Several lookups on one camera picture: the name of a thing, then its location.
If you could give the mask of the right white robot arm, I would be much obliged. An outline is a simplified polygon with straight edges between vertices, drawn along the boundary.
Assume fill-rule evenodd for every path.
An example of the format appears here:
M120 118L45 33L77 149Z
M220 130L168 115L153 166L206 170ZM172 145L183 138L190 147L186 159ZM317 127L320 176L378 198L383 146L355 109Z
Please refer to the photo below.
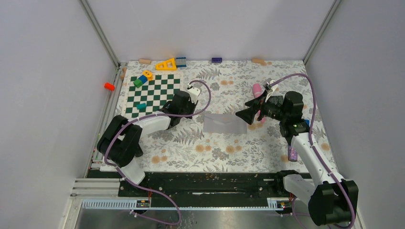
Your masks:
M312 130L302 119L303 96L294 91L285 94L281 104L266 101L266 93L245 103L247 108L236 116L252 124L256 114L279 121L280 133L288 145L296 150L310 173L312 183L304 180L296 171L278 173L280 180L274 183L275 193L285 197L289 193L308 206L312 221L320 225L348 222L351 228L356 218L359 189L352 180L346 180L317 150Z

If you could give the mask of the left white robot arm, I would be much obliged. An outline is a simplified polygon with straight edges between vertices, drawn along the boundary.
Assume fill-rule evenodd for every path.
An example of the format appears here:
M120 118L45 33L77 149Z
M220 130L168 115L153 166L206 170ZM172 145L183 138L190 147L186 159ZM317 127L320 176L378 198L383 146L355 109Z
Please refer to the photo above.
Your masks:
M136 123L116 115L97 143L96 149L103 154L107 162L118 167L124 178L128 178L130 190L136 196L143 196L148 191L147 181L143 180L145 172L136 161L143 155L139 141L142 137L157 131L171 129L179 124L182 117L191 118L201 90L190 88L178 91L158 111L141 117Z

